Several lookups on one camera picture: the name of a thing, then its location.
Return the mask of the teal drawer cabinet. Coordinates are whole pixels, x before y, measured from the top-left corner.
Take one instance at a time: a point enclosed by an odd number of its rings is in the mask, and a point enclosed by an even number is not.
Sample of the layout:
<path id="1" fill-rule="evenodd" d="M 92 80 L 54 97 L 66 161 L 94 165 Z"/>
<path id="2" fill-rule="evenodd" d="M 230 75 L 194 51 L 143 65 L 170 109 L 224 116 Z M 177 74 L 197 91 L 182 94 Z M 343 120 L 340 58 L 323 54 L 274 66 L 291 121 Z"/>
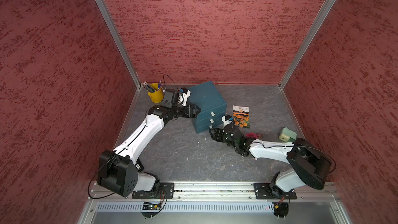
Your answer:
<path id="1" fill-rule="evenodd" d="M 208 131 L 222 124 L 226 115 L 227 103 L 212 82 L 188 88 L 191 92 L 189 101 L 201 109 L 201 112 L 192 119 L 197 133 Z"/>

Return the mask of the orange flower seed bag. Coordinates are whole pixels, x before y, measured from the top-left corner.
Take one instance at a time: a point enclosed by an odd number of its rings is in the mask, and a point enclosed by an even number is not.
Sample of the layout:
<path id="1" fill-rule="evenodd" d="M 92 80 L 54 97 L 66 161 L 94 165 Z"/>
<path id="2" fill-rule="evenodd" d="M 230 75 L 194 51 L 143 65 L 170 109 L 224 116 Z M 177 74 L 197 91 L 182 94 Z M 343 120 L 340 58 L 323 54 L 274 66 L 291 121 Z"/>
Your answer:
<path id="1" fill-rule="evenodd" d="M 233 106 L 233 122 L 240 128 L 250 128 L 249 107 Z"/>

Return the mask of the pink flower seed bag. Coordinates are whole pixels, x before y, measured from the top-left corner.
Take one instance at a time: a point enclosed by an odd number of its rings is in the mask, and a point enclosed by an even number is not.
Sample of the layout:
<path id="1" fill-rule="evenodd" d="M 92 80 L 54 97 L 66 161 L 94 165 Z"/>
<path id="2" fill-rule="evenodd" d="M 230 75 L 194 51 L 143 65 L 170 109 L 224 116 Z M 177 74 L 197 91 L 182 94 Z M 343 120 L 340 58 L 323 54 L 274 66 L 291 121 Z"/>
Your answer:
<path id="1" fill-rule="evenodd" d="M 259 133 L 247 133 L 246 137 L 250 139 L 262 139 L 262 135 Z"/>

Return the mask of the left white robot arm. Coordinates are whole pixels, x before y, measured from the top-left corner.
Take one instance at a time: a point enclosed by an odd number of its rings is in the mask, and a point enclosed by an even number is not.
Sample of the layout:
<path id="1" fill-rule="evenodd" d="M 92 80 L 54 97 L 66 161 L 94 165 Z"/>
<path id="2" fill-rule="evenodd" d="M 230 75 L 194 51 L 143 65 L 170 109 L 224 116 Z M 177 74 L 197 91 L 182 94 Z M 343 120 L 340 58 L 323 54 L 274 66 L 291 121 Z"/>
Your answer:
<path id="1" fill-rule="evenodd" d="M 136 165 L 150 141 L 166 124 L 177 118 L 196 118 L 201 109 L 195 104 L 187 106 L 155 105 L 149 109 L 142 124 L 114 150 L 105 150 L 99 157 L 97 184 L 112 194 L 128 197 L 143 191 L 157 195 L 159 179 L 152 174 L 139 172 Z"/>

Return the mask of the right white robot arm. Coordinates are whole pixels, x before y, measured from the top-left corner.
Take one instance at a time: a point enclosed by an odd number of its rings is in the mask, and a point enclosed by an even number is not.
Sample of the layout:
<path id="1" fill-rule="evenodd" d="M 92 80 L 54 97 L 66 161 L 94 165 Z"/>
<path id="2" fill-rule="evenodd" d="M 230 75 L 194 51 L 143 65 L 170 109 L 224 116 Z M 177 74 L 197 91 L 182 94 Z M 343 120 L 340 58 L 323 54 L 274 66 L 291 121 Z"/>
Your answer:
<path id="1" fill-rule="evenodd" d="M 293 199 L 293 190 L 302 186 L 322 190 L 328 174 L 336 167 L 334 159 L 303 138 L 290 143 L 262 141 L 244 136 L 231 124 L 223 129 L 212 128 L 209 133 L 212 140 L 225 143 L 242 157 L 276 160 L 291 167 L 277 172 L 265 186 L 255 188 L 261 198 Z"/>

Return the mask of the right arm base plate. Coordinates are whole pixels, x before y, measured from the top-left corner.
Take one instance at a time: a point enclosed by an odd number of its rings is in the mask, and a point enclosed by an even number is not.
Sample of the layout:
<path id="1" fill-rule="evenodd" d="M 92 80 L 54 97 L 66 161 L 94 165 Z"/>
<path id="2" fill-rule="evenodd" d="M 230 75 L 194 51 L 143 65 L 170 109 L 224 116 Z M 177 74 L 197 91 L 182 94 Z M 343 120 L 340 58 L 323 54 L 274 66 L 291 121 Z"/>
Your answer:
<path id="1" fill-rule="evenodd" d="M 270 183 L 254 183 L 254 193 L 257 200 L 296 200 L 297 196 L 294 190 L 284 192 L 277 189 L 276 186 L 271 187 Z"/>

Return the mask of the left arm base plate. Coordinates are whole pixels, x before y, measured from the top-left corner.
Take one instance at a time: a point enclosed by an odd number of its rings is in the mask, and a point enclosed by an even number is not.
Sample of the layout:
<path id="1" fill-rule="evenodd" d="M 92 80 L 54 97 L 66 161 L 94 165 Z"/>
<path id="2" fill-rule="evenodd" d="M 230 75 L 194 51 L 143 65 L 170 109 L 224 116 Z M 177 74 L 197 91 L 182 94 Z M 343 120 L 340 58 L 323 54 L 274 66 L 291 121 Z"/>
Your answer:
<path id="1" fill-rule="evenodd" d="M 157 182 L 150 191 L 134 191 L 131 198 L 145 200 L 170 200 L 173 199 L 174 189 L 174 183 Z"/>

